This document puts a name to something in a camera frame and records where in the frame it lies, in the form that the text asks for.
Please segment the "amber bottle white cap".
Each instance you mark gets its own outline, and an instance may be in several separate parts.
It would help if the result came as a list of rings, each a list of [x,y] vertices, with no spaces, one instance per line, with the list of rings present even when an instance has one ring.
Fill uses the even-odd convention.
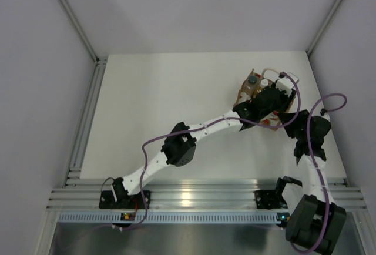
[[[267,79],[263,79],[261,80],[259,87],[263,89],[263,88],[266,88],[268,85],[269,85],[269,81]]]

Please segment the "clear jar grey lid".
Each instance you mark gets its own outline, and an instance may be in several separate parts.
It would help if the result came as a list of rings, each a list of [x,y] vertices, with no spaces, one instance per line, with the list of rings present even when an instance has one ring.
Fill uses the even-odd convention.
[[[259,77],[256,75],[249,75],[248,78],[243,83],[243,92],[252,97],[254,91],[257,89],[259,82]]]

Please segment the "burlap watermelon canvas bag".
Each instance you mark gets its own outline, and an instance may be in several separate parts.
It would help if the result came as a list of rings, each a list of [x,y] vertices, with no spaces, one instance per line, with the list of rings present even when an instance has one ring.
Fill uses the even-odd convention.
[[[291,101],[291,105],[285,112],[272,112],[265,117],[260,117],[256,108],[252,105],[252,99],[260,93],[263,89],[259,87],[261,80],[267,79],[269,81],[269,85],[267,87],[276,88],[275,81],[279,78],[280,72],[276,71],[272,68],[265,68],[261,73],[257,73],[256,71],[252,70],[249,75],[256,75],[259,78],[257,89],[254,91],[252,97],[249,97],[243,92],[243,83],[238,91],[236,101],[233,105],[233,110],[235,110],[239,116],[243,119],[252,120],[256,123],[260,123],[262,125],[268,126],[269,129],[276,131],[278,127],[281,125],[281,122],[278,118],[279,113],[286,113],[290,110],[294,98],[296,96],[296,88],[292,92],[291,96],[293,100]]]

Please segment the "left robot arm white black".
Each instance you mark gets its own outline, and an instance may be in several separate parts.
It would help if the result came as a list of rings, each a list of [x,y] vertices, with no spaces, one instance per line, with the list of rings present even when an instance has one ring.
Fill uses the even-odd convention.
[[[178,123],[168,135],[154,158],[145,159],[137,171],[113,180],[109,190],[102,190],[99,207],[101,209],[121,209],[133,207],[146,200],[143,188],[160,171],[169,167],[182,167],[191,162],[197,145],[227,132],[240,132],[260,125],[266,116],[273,112],[284,113],[293,101],[300,101],[296,90],[282,90],[274,85],[264,88],[255,97],[236,104],[224,115],[196,125]]]

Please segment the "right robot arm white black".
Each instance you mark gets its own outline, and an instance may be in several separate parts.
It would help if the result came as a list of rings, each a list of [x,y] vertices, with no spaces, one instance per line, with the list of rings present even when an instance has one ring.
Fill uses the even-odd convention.
[[[288,137],[297,141],[293,155],[298,179],[279,179],[273,192],[274,201],[287,206],[290,214],[286,240],[300,247],[301,252],[332,254],[347,213],[336,205],[325,175],[327,158],[322,145],[331,123],[328,116],[310,117],[307,110],[278,117]]]

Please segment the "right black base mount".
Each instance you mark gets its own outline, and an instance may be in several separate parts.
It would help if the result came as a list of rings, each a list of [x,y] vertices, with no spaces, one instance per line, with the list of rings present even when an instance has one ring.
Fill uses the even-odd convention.
[[[286,209],[287,204],[276,190],[256,190],[254,192],[257,209]]]

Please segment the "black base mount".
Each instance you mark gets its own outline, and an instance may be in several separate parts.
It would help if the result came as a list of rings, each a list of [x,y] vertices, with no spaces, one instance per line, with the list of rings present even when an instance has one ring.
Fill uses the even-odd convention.
[[[256,190],[254,192],[257,209],[286,209],[287,204],[276,190]]]
[[[132,196],[126,196],[122,200],[116,201],[111,190],[104,190],[100,194],[99,208],[100,209],[144,209],[149,208],[151,191],[144,190],[145,202],[141,193]]]

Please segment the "right aluminium frame post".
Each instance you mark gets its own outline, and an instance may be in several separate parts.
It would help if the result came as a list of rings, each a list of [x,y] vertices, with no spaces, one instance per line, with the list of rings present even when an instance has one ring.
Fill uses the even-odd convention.
[[[314,53],[314,51],[317,49],[323,36],[325,35],[326,31],[329,29],[337,12],[339,11],[339,9],[341,8],[344,2],[345,0],[333,0],[333,3],[331,4],[330,9],[325,14],[323,21],[320,23],[320,26],[316,30],[314,37],[312,38],[312,41],[310,42],[307,50],[305,51],[308,58],[310,58],[311,55]]]

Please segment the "aluminium frame post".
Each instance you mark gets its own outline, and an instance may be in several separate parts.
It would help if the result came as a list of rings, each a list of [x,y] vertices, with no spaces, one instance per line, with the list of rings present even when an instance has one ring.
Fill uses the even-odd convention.
[[[326,31],[329,29],[337,12],[339,11],[339,9],[341,8],[344,2],[345,0],[333,0],[333,3],[331,4],[330,9],[325,14],[323,21],[320,23],[320,26],[316,30],[314,37],[312,38],[312,41],[310,42],[307,50],[305,51],[308,58],[310,58],[311,55],[314,53],[314,51],[317,49],[323,36],[325,35]]]
[[[82,25],[80,24],[78,18],[76,17],[75,12],[73,11],[70,3],[68,0],[58,0],[60,6],[62,7],[66,17],[68,18],[70,24],[73,27],[73,30],[76,32],[77,36],[79,37],[81,43],[85,47],[88,55],[90,56],[91,60],[93,60],[95,63],[98,61],[98,56],[90,43],[88,37],[86,36],[86,33],[84,29],[82,28]]]

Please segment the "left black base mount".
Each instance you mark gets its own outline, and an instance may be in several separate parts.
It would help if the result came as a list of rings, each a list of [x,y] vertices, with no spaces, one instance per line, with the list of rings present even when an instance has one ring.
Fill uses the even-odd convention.
[[[122,200],[116,201],[111,190],[104,190],[100,194],[99,208],[100,209],[144,209],[149,208],[151,191],[144,190],[145,202],[141,193],[132,196],[126,196]]]

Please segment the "left side aluminium rail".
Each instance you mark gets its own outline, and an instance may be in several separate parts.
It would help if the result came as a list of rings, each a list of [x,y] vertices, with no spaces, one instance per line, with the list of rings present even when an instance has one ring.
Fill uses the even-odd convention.
[[[72,150],[69,155],[68,164],[66,165],[66,173],[61,187],[66,186],[71,170],[80,170],[82,168],[107,62],[108,57],[106,56],[99,58],[95,63],[93,75],[90,79],[88,91],[83,102],[82,112],[80,114],[76,135],[73,140]]]

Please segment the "aluminium rail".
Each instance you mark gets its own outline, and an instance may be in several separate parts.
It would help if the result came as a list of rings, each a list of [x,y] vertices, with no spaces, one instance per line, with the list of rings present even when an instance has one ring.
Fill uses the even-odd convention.
[[[69,155],[68,164],[66,165],[66,173],[61,187],[66,186],[71,170],[80,170],[82,168],[107,62],[108,57],[106,56],[99,58],[95,63],[93,75],[90,79],[88,91],[83,102],[82,112],[80,114],[76,135],[73,140],[72,150]]]
[[[273,189],[275,180],[155,180],[145,188],[151,192],[153,211],[256,209],[255,191]],[[102,180],[70,179],[63,188],[52,190],[49,210],[98,210]]]

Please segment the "aluminium front rail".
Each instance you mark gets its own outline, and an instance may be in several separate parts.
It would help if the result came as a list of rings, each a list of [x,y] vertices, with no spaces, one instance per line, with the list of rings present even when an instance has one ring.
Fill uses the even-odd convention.
[[[256,209],[255,191],[273,189],[275,180],[155,180],[145,188],[151,192],[153,211]],[[98,210],[102,180],[70,179],[63,188],[52,190],[49,210]]]

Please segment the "left aluminium frame post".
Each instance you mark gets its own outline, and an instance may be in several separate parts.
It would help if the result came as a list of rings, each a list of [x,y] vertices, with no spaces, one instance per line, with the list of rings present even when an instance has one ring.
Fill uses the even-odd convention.
[[[81,43],[85,47],[88,55],[90,56],[91,60],[93,60],[95,63],[98,61],[98,56],[90,43],[88,37],[86,36],[86,33],[84,29],[82,28],[82,25],[80,24],[78,18],[76,17],[75,12],[73,11],[70,3],[68,0],[58,0],[60,6],[62,7],[66,17],[68,18],[70,24],[73,27],[73,30],[76,32],[77,36],[79,37]]]

